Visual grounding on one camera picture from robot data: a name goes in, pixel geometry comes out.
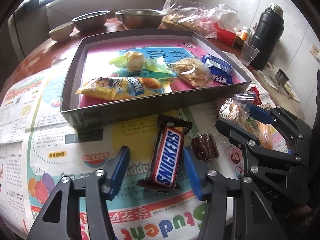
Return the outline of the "red candy stick packet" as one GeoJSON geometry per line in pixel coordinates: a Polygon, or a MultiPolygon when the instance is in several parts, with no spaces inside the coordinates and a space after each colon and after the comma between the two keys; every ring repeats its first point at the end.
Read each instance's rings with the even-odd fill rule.
{"type": "Polygon", "coordinates": [[[258,90],[255,86],[251,87],[251,88],[248,90],[248,93],[249,93],[250,96],[253,96],[252,103],[253,103],[254,105],[258,105],[258,106],[262,105],[262,101],[261,101],[261,99],[260,99],[259,90],[258,90]]]}

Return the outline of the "small brown candy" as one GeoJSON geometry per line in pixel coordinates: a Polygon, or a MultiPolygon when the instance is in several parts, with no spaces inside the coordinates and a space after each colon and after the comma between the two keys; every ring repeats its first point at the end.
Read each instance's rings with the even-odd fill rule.
{"type": "Polygon", "coordinates": [[[210,163],[219,158],[219,153],[212,134],[203,133],[193,137],[191,146],[196,158],[210,163]]]}

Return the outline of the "blue Oreo packet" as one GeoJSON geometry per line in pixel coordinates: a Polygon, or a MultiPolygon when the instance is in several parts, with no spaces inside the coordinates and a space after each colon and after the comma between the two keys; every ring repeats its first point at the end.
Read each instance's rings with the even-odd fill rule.
{"type": "Polygon", "coordinates": [[[212,80],[223,85],[231,85],[233,83],[232,66],[213,55],[206,54],[201,57],[202,63],[210,69],[212,80]]]}

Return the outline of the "clear-wrapped flaky pastry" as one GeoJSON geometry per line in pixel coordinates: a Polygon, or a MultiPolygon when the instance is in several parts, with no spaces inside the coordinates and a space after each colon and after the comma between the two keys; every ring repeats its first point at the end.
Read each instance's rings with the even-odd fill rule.
{"type": "Polygon", "coordinates": [[[189,85],[200,88],[210,82],[210,69],[199,59],[186,57],[168,65],[169,69],[189,85]]]}

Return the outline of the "Snickers bar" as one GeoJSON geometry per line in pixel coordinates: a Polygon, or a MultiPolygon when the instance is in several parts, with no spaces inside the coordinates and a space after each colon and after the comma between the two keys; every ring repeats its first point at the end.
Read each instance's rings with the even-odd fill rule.
{"type": "Polygon", "coordinates": [[[180,190],[177,174],[182,157],[184,136],[193,124],[187,120],[159,114],[157,117],[157,137],[151,160],[143,179],[137,185],[148,190],[169,193],[180,190]]]}

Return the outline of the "yellow snack bar packet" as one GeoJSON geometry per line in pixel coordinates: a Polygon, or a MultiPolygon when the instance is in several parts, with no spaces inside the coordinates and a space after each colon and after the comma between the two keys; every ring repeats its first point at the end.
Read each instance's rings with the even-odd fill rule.
{"type": "Polygon", "coordinates": [[[75,92],[75,94],[109,101],[135,99],[163,93],[165,89],[160,81],[146,77],[99,77],[89,80],[75,92]]]}

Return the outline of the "green-wrapped yellow cake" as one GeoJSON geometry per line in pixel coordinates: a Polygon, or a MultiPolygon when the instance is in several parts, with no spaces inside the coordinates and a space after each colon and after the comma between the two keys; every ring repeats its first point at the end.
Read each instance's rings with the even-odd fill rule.
{"type": "Polygon", "coordinates": [[[165,61],[164,54],[145,56],[142,52],[127,51],[109,61],[114,67],[113,76],[118,77],[150,77],[155,79],[167,79],[176,77],[165,61]]]}

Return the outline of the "small steel cup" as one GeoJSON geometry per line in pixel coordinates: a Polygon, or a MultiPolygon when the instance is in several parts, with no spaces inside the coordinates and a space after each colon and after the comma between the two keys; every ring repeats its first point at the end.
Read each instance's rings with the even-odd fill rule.
{"type": "Polygon", "coordinates": [[[278,69],[274,78],[275,78],[275,81],[277,82],[277,84],[282,85],[282,86],[284,86],[289,81],[289,77],[281,69],[278,69]]]}

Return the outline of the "clear plastic cup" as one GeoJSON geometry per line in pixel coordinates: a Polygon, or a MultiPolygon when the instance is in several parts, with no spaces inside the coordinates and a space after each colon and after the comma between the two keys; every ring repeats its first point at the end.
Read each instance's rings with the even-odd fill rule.
{"type": "Polygon", "coordinates": [[[244,41],[244,44],[241,49],[241,53],[239,56],[239,61],[244,66],[249,66],[250,63],[255,59],[255,57],[260,53],[260,51],[255,48],[252,44],[247,41],[244,41]]]}

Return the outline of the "black thermos flask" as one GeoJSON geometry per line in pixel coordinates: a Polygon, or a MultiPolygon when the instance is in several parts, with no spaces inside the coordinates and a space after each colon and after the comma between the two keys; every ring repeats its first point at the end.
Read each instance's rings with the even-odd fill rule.
{"type": "Polygon", "coordinates": [[[259,23],[251,38],[251,45],[259,50],[251,62],[257,70],[263,70],[284,31],[283,9],[272,3],[260,15],[259,23]]]}

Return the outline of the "large newspaper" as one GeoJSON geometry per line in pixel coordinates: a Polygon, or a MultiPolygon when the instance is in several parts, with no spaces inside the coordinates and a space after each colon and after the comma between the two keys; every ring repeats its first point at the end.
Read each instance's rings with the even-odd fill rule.
{"type": "Polygon", "coordinates": [[[119,194],[107,203],[118,239],[196,239],[205,202],[193,195],[183,168],[181,189],[168,194],[137,185],[145,177],[157,134],[157,115],[77,132],[60,113],[69,68],[58,60],[15,85],[1,105],[1,219],[26,238],[52,188],[63,176],[89,176],[130,148],[119,194]]]}

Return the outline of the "plastic bag with bread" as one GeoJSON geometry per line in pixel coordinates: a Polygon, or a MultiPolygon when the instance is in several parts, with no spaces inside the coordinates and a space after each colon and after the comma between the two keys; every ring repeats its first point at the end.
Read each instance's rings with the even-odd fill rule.
{"type": "Polygon", "coordinates": [[[162,11],[167,29],[193,31],[205,38],[217,38],[219,29],[233,31],[240,23],[237,12],[225,4],[210,8],[189,0],[166,0],[162,11]]]}

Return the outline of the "large steel bowl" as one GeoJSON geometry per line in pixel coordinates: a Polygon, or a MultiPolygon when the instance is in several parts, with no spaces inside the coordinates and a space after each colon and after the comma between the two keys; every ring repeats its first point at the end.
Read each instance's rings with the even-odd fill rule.
{"type": "Polygon", "coordinates": [[[125,9],[115,12],[126,30],[157,29],[167,13],[153,9],[125,9]]]}

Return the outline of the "dark steel bowl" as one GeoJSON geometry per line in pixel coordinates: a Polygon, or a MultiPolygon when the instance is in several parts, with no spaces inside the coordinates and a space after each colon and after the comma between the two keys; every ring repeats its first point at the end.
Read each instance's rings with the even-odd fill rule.
{"type": "Polygon", "coordinates": [[[72,19],[75,27],[80,32],[101,28],[107,21],[109,10],[90,12],[72,19]]]}

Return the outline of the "wall power socket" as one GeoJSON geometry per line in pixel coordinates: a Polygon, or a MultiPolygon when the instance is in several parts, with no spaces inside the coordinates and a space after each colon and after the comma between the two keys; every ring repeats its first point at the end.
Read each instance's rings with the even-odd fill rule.
{"type": "Polygon", "coordinates": [[[310,53],[313,57],[319,62],[320,61],[320,50],[317,48],[315,44],[313,44],[310,48],[310,53]]]}

